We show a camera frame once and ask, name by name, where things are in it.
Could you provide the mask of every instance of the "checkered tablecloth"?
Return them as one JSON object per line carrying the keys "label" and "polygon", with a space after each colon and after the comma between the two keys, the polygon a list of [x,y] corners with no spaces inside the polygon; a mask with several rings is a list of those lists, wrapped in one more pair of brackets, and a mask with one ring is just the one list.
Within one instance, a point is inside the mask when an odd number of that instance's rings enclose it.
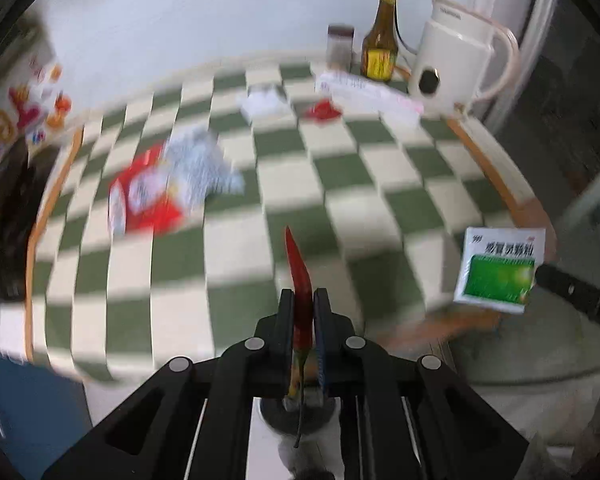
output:
{"label": "checkered tablecloth", "polygon": [[[321,69],[303,61],[196,76],[86,124],[36,250],[35,362],[110,381],[147,376],[175,355],[222,353],[290,286],[286,225],[313,286],[359,332],[449,304],[464,229],[511,225],[505,205],[445,123],[413,128],[347,102],[336,102],[340,120],[298,120],[318,99]],[[277,85],[294,111],[249,124],[237,98],[262,84]],[[112,178],[194,124],[218,133],[244,195],[208,197],[176,232],[112,242]]]}

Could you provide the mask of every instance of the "bottle label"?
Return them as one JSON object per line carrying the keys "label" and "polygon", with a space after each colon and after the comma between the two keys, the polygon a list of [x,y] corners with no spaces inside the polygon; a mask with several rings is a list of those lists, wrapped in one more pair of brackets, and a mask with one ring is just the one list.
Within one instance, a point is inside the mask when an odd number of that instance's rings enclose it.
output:
{"label": "bottle label", "polygon": [[367,54],[366,76],[371,79],[387,80],[394,72],[395,54],[390,50],[375,48]]}

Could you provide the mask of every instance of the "red chili pepper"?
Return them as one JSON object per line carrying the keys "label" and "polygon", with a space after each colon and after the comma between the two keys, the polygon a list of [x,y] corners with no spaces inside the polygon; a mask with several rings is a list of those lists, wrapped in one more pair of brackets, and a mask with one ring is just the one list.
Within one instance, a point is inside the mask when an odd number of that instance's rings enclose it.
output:
{"label": "red chili pepper", "polygon": [[285,229],[286,257],[289,261],[291,277],[294,280],[296,302],[294,304],[294,350],[309,350],[314,345],[314,291],[298,246]]}

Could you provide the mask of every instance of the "red snack bag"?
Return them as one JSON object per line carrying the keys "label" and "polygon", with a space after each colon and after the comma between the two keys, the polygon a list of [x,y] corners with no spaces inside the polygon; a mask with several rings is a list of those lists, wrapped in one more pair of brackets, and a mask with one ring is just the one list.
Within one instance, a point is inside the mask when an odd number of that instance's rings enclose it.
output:
{"label": "red snack bag", "polygon": [[183,213],[167,193],[168,174],[160,168],[163,143],[135,158],[109,186],[109,231],[113,235],[140,229],[160,233],[173,229]]}
{"label": "red snack bag", "polygon": [[330,99],[323,99],[318,101],[314,106],[309,108],[304,113],[304,118],[313,119],[319,123],[323,121],[331,121],[337,119],[342,115],[342,112],[337,108],[334,108],[331,104]]}

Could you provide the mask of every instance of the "brown glass bottle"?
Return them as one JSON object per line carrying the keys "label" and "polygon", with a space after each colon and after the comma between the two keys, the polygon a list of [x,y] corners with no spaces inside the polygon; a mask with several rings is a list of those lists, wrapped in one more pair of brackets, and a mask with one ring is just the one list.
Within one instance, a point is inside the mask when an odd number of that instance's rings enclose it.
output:
{"label": "brown glass bottle", "polygon": [[395,0],[380,0],[376,22],[362,42],[360,73],[375,81],[389,81],[398,44],[394,36]]}

